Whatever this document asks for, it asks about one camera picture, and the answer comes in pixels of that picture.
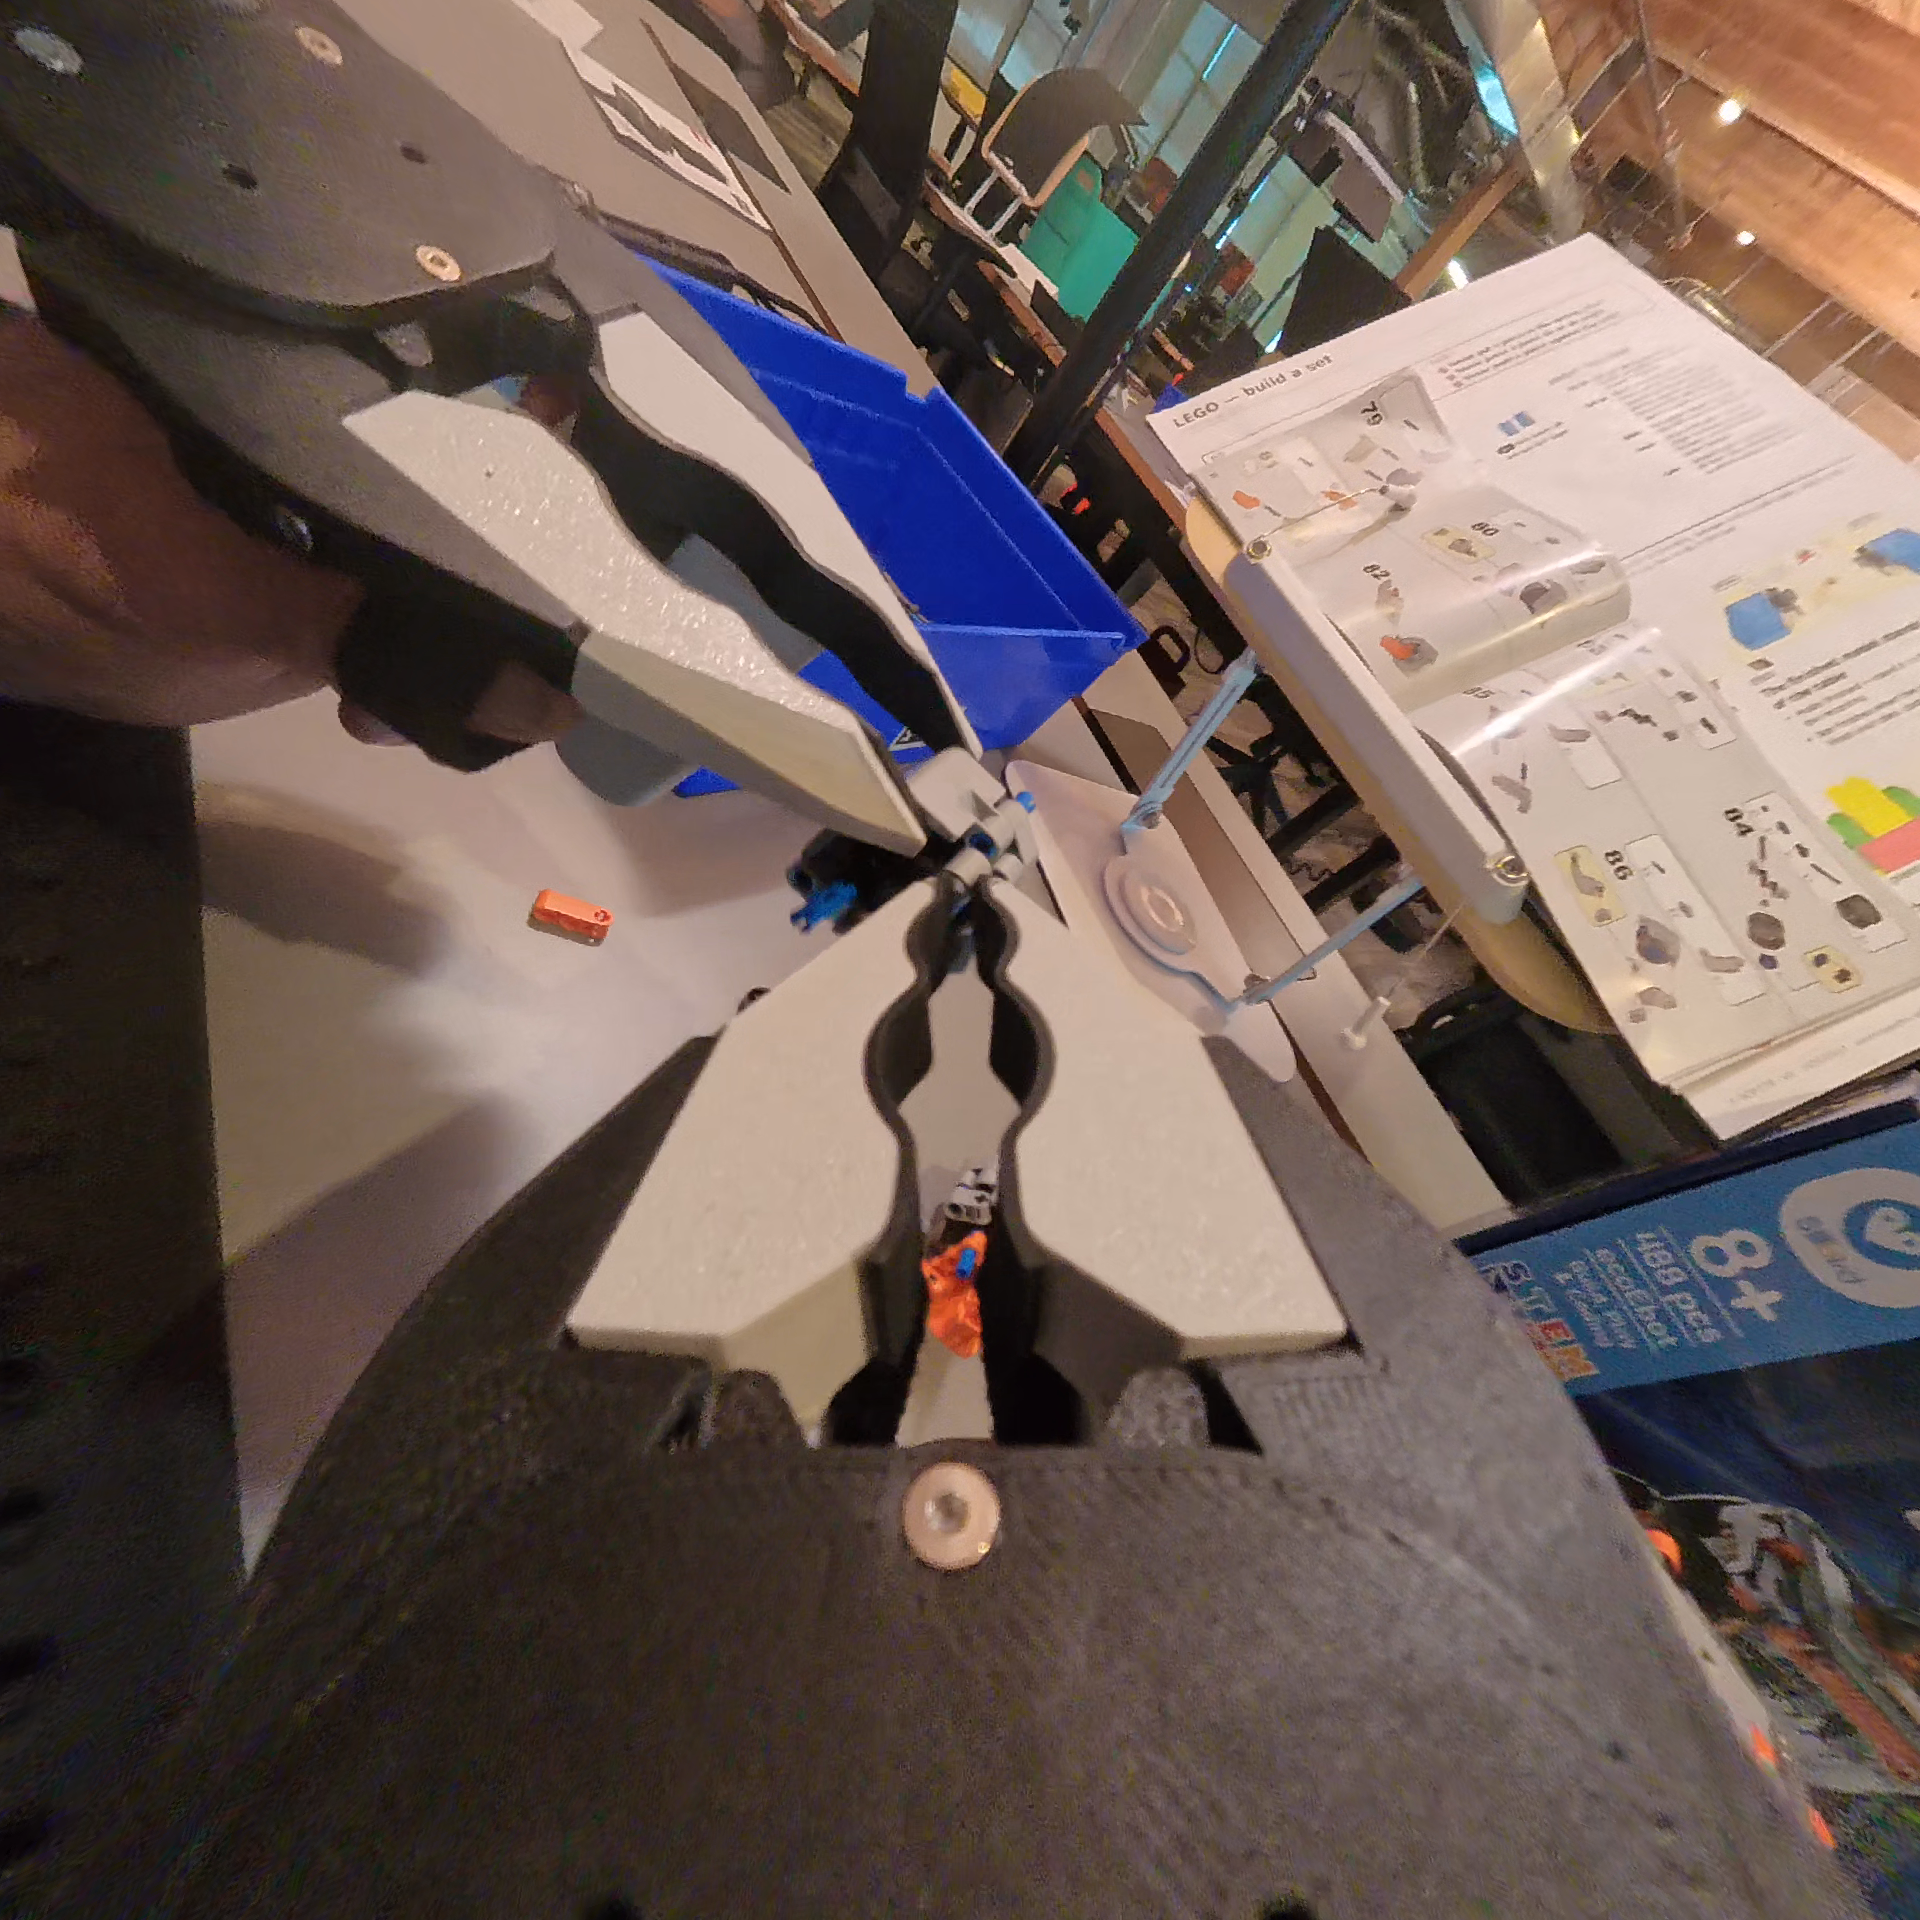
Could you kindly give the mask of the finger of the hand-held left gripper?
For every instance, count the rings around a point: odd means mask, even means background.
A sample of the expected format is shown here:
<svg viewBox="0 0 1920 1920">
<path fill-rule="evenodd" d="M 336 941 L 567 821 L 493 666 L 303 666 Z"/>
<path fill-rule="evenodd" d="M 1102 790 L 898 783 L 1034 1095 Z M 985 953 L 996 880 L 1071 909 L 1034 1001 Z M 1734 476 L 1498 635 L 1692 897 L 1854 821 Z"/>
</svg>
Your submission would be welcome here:
<svg viewBox="0 0 1920 1920">
<path fill-rule="evenodd" d="M 557 761 L 606 808 L 657 808 L 689 771 L 722 771 L 873 852 L 925 843 L 873 735 L 769 643 L 747 593 L 712 595 L 651 556 L 606 483 L 532 415 L 387 398 L 342 429 L 582 628 L 582 721 Z"/>
<path fill-rule="evenodd" d="M 633 306 L 592 333 L 578 455 L 657 556 L 704 542 L 756 618 L 833 658 L 925 749 L 978 750 L 898 587 L 704 311 Z"/>
</svg>

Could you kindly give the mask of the round wooden board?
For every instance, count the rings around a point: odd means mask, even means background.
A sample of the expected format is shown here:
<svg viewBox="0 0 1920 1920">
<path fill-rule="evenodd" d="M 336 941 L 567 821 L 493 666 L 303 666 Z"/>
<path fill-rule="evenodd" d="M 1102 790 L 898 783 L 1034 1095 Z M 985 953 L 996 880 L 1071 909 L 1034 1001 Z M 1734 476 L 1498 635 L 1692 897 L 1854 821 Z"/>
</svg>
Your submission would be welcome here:
<svg viewBox="0 0 1920 1920">
<path fill-rule="evenodd" d="M 1309 604 L 1283 556 L 1252 556 L 1233 528 L 1192 502 L 1183 530 L 1192 572 L 1283 691 L 1296 721 L 1314 735 L 1332 768 L 1352 782 L 1359 808 L 1404 852 L 1441 909 L 1456 909 L 1472 962 L 1522 1011 L 1610 1033 L 1602 1001 L 1574 962 L 1522 912 L 1529 873 L 1472 783 L 1441 749 L 1391 703 L 1391 691 L 1359 664 L 1334 622 Z"/>
</svg>

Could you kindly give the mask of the grey black wheel Lego assembly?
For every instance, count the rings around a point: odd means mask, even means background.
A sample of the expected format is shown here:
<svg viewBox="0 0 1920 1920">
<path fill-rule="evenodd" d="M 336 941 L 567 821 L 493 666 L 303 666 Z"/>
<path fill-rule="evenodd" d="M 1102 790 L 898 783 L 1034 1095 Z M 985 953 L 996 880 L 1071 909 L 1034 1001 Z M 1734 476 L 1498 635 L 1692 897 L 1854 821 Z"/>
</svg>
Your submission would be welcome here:
<svg viewBox="0 0 1920 1920">
<path fill-rule="evenodd" d="M 920 843 L 909 852 L 920 864 L 920 873 L 936 873 L 946 886 L 946 912 L 961 923 L 985 880 L 1026 880 L 1040 873 L 1040 808 L 1034 790 L 1004 783 L 1001 771 L 985 771 L 973 750 L 946 749 L 936 761 L 918 761 L 904 771 L 904 798 L 920 824 Z M 1001 864 L 973 872 L 969 828 L 996 828 L 1001 838 Z"/>
</svg>

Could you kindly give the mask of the printed paper sheet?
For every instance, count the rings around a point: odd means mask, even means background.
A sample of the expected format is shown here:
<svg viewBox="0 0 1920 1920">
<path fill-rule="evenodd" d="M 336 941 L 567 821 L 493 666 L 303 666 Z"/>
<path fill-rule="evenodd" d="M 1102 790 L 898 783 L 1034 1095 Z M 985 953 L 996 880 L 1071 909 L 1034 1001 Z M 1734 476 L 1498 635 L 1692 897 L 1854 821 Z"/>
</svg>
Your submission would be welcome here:
<svg viewBox="0 0 1920 1920">
<path fill-rule="evenodd" d="M 672 181 L 704 191 L 706 201 L 722 201 L 742 222 L 756 222 L 756 226 L 771 237 L 769 210 L 735 176 L 735 159 L 706 130 L 683 126 L 672 111 L 660 111 L 657 95 L 642 95 L 633 82 L 626 82 L 582 49 L 567 49 L 567 58 L 582 78 L 582 89 L 606 111 L 606 126 L 610 126 L 616 141 L 628 141 L 633 159 L 660 165 Z"/>
</svg>

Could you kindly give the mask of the black metal pole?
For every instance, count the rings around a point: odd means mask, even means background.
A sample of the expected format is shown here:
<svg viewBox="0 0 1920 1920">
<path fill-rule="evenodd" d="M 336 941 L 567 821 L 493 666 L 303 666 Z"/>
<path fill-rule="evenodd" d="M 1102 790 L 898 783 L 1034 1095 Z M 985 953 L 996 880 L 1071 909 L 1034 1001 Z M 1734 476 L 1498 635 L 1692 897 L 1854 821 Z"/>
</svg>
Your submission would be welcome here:
<svg viewBox="0 0 1920 1920">
<path fill-rule="evenodd" d="M 1045 486 L 1045 476 L 1067 458 L 1071 437 L 1096 415 L 1110 375 L 1122 373 L 1126 346 L 1154 318 L 1174 269 L 1252 165 L 1262 134 L 1294 111 L 1309 64 L 1326 58 L 1332 31 L 1352 19 L 1352 0 L 1294 0 L 1269 42 L 1262 49 L 1252 73 L 1201 134 L 1192 165 L 1183 166 L 1171 210 L 1150 222 L 1137 255 L 1122 258 L 1119 286 L 1086 318 L 1067 365 L 1040 385 L 1004 468 L 1020 486 Z"/>
</svg>

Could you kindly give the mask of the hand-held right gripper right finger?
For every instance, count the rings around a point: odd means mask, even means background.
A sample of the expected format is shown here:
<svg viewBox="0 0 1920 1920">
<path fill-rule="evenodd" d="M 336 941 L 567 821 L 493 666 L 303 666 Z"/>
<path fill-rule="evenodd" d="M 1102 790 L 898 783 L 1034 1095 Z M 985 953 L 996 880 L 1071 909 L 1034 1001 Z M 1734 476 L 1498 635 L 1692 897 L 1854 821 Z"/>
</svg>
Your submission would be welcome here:
<svg viewBox="0 0 1920 1920">
<path fill-rule="evenodd" d="M 1011 1095 L 978 1263 L 996 1426 L 1096 1426 L 1137 1378 L 1352 1345 L 1211 1048 L 1011 880 L 978 880 L 973 941 Z"/>
</svg>

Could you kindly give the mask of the blue robot kit box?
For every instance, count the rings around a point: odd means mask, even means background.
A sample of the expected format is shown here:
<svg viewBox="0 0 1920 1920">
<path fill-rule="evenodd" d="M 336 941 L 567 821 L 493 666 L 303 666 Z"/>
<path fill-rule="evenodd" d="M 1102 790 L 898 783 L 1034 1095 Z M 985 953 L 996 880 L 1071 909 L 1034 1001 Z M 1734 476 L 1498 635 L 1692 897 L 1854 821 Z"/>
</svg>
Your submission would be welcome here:
<svg viewBox="0 0 1920 1920">
<path fill-rule="evenodd" d="M 1917 1095 L 1457 1241 L 1711 1638 L 1753 1757 L 1878 1915 L 1920 1836 Z"/>
</svg>

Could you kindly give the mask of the person's left hand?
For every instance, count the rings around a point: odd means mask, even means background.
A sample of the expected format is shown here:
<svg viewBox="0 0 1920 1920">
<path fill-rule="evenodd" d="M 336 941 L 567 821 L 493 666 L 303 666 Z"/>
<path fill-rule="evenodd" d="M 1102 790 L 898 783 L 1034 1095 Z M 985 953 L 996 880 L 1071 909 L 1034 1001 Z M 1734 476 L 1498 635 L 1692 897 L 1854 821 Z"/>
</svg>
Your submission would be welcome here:
<svg viewBox="0 0 1920 1920">
<path fill-rule="evenodd" d="M 336 691 L 363 593 L 193 493 L 163 419 L 28 306 L 0 318 L 0 694 L 206 730 Z"/>
</svg>

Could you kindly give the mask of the grey orange axle assembly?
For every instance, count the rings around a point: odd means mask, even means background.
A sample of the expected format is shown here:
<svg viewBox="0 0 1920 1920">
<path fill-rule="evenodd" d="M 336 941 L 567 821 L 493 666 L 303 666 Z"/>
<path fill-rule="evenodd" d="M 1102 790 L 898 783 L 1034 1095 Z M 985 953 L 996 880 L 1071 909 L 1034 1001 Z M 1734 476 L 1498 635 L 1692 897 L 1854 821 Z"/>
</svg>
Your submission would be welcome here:
<svg viewBox="0 0 1920 1920">
<path fill-rule="evenodd" d="M 920 1233 L 925 1334 L 961 1362 L 985 1357 L 978 1270 L 996 1219 L 1001 1165 L 973 1160 L 954 1174 L 946 1202 L 925 1215 Z"/>
</svg>

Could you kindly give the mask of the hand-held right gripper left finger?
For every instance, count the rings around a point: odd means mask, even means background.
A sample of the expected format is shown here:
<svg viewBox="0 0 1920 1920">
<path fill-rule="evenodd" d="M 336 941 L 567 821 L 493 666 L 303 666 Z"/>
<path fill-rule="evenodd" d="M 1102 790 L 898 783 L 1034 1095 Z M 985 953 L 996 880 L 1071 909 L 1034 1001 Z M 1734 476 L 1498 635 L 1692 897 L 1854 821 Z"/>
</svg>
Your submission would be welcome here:
<svg viewBox="0 0 1920 1920">
<path fill-rule="evenodd" d="M 920 1352 L 920 1160 L 946 880 L 909 880 L 756 1001 L 697 1073 L 567 1328 L 582 1352 L 771 1378 L 817 1419 Z"/>
</svg>

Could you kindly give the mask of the blue plastic bin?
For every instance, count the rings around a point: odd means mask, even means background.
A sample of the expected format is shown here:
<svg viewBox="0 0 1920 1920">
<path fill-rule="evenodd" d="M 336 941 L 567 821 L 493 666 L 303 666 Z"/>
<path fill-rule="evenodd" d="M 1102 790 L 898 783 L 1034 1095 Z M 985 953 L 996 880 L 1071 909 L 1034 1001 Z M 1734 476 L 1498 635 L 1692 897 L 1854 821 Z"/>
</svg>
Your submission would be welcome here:
<svg viewBox="0 0 1920 1920">
<path fill-rule="evenodd" d="M 1026 749 L 1150 635 L 946 387 L 796 318 L 660 279 L 729 341 L 887 572 L 985 750 Z"/>
</svg>

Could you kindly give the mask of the black wheel hub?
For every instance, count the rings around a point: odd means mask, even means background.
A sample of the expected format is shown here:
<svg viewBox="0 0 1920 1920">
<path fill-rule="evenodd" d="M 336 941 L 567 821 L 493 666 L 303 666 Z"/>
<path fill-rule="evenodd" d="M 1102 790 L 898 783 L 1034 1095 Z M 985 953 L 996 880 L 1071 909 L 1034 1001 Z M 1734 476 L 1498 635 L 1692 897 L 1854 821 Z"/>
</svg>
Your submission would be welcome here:
<svg viewBox="0 0 1920 1920">
<path fill-rule="evenodd" d="M 855 923 L 867 923 L 884 901 L 898 901 L 909 880 L 920 873 L 918 854 L 904 852 L 873 852 L 838 828 L 817 828 L 796 864 L 788 872 L 791 880 L 791 928 L 796 936 L 853 936 Z"/>
</svg>

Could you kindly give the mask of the white instruction booklet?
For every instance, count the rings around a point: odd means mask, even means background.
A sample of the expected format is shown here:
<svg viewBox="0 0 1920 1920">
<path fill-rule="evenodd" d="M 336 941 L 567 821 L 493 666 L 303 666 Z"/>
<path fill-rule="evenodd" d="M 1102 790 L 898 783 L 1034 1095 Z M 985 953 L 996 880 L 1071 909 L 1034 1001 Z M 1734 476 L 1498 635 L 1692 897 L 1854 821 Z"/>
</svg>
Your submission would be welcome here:
<svg viewBox="0 0 1920 1920">
<path fill-rule="evenodd" d="M 1245 612 L 1485 808 L 1734 1143 L 1917 1064 L 1917 468 L 1594 237 L 1183 398 Z"/>
</svg>

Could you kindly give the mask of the black office chair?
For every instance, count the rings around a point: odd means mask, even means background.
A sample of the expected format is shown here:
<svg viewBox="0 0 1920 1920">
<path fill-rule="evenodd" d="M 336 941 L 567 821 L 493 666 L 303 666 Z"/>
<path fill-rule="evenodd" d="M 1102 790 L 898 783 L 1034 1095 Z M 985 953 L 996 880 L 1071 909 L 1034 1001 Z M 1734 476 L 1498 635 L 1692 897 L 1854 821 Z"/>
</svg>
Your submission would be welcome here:
<svg viewBox="0 0 1920 1920">
<path fill-rule="evenodd" d="M 873 0 L 853 134 L 817 181 L 817 210 L 873 286 L 920 210 L 954 12 L 954 0 Z"/>
</svg>

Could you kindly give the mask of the black dimpled panel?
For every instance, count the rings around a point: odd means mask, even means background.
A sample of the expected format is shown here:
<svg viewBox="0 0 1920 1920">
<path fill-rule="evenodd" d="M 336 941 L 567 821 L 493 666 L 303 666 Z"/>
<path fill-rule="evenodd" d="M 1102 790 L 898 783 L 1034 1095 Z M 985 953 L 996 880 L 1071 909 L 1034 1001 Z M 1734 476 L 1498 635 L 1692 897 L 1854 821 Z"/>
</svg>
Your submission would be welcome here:
<svg viewBox="0 0 1920 1920">
<path fill-rule="evenodd" d="M 113 1830 L 243 1593 L 191 743 L 0 713 L 0 1915 Z"/>
</svg>

